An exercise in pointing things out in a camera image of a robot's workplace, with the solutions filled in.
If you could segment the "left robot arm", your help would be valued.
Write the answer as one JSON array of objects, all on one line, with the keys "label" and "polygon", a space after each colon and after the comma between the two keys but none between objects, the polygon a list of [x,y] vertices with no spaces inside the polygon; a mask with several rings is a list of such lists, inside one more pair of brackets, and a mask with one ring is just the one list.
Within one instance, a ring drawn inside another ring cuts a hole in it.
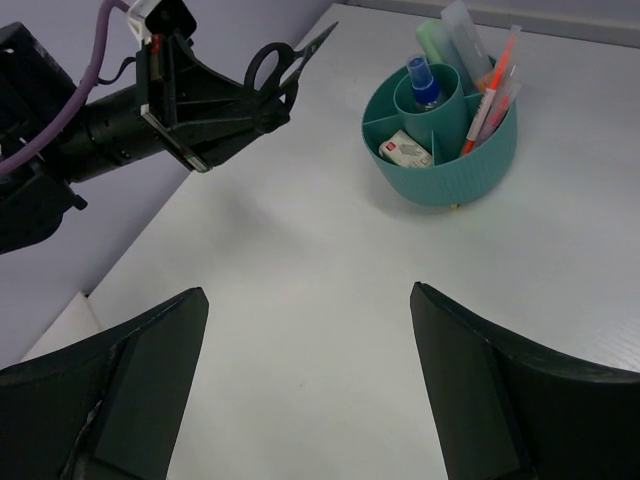
[{"label": "left robot arm", "polygon": [[[123,61],[135,81],[98,100],[113,11],[139,42]],[[242,81],[199,61],[196,20],[181,1],[104,1],[91,58],[74,82],[28,28],[1,30],[1,250],[50,238],[86,200],[74,185],[160,152],[206,173],[291,117],[301,70],[315,47],[262,47]]]}]

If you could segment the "red transparent pen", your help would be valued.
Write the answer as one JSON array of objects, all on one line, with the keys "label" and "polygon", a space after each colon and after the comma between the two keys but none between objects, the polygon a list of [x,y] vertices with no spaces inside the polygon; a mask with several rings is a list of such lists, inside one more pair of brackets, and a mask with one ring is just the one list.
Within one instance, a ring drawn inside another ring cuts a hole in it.
[{"label": "red transparent pen", "polygon": [[510,85],[505,86],[504,89],[498,94],[498,97],[494,104],[491,106],[487,118],[477,138],[480,143],[486,141],[500,126],[512,102],[517,97],[520,88],[520,82],[512,82]]}]

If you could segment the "green highlighter marker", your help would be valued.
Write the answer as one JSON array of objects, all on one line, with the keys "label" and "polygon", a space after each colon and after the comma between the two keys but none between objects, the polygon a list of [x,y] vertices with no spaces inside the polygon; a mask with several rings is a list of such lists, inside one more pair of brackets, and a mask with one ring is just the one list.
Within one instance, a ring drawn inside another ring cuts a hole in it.
[{"label": "green highlighter marker", "polygon": [[464,89],[473,87],[453,41],[439,21],[430,19],[416,29],[416,40],[430,64],[447,64],[460,76]]}]

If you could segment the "orange highlighter marker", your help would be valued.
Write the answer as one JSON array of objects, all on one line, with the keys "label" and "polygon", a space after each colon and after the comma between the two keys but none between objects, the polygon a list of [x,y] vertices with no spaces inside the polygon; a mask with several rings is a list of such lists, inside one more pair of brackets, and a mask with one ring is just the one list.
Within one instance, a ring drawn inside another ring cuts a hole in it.
[{"label": "orange highlighter marker", "polygon": [[491,81],[493,64],[466,6],[454,1],[441,11],[441,20],[474,87],[484,92]]}]

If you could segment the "red thin pen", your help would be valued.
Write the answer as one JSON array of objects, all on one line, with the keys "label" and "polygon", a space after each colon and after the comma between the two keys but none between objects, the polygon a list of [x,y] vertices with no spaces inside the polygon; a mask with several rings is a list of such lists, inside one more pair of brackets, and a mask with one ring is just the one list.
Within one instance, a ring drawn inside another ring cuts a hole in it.
[{"label": "red thin pen", "polygon": [[498,87],[500,86],[502,77],[504,76],[505,69],[508,66],[514,45],[521,30],[522,27],[519,25],[513,25],[511,27],[507,44],[491,73],[490,82],[484,91],[482,100],[471,122],[470,128],[466,135],[465,143],[460,151],[460,156],[468,154],[473,149],[476,143],[481,128],[484,125],[485,120],[489,114],[490,107],[493,104],[494,97],[497,93]]}]

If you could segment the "white boxed eraser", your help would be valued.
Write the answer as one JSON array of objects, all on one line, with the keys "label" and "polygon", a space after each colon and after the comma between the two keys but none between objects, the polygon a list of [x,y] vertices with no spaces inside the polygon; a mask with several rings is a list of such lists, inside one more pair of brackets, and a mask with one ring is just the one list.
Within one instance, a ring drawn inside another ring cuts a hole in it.
[{"label": "white boxed eraser", "polygon": [[431,168],[434,166],[432,154],[403,130],[398,130],[389,139],[383,141],[378,152],[381,157],[399,167]]}]

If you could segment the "black handled scissors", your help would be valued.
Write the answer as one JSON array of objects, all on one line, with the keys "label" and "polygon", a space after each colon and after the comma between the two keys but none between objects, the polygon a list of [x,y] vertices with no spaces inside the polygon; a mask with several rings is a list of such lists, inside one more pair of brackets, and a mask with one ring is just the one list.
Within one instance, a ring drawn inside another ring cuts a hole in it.
[{"label": "black handled scissors", "polygon": [[[295,50],[283,42],[273,42],[262,47],[249,63],[244,77],[244,87],[257,92],[259,97],[263,99],[281,96],[295,97],[303,69],[337,26],[338,22],[334,22],[299,50]],[[261,86],[257,88],[256,79],[259,69],[272,54],[277,55],[275,66]]]}]

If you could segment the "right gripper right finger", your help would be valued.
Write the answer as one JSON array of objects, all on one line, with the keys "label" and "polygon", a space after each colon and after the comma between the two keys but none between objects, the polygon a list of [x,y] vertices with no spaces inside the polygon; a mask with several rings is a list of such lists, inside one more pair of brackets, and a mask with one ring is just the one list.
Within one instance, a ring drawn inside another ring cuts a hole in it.
[{"label": "right gripper right finger", "polygon": [[424,283],[410,309],[448,478],[638,478],[638,373],[550,349]]}]

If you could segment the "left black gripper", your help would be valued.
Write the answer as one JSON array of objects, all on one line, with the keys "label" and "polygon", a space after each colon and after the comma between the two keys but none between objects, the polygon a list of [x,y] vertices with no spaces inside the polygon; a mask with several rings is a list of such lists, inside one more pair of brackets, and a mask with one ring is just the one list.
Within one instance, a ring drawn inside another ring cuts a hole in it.
[{"label": "left black gripper", "polygon": [[151,36],[136,54],[136,82],[84,109],[84,171],[103,174],[161,151],[199,173],[222,165],[290,121],[297,80],[255,88],[220,75],[194,55],[197,23],[182,1],[160,1]]}]

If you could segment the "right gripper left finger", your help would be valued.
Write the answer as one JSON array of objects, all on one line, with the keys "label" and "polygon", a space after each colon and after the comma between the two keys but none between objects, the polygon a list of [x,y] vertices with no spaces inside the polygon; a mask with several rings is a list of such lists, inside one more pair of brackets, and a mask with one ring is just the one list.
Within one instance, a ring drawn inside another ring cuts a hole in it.
[{"label": "right gripper left finger", "polygon": [[164,479],[208,317],[190,288],[1,372],[4,479]]}]

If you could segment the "small blue-capped glue bottle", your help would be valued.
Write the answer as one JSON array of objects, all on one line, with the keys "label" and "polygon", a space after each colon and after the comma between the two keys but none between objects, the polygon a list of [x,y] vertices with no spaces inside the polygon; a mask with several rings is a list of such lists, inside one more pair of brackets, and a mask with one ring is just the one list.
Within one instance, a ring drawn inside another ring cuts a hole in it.
[{"label": "small blue-capped glue bottle", "polygon": [[442,105],[446,97],[424,55],[414,55],[406,62],[411,91],[416,107],[430,111]]}]

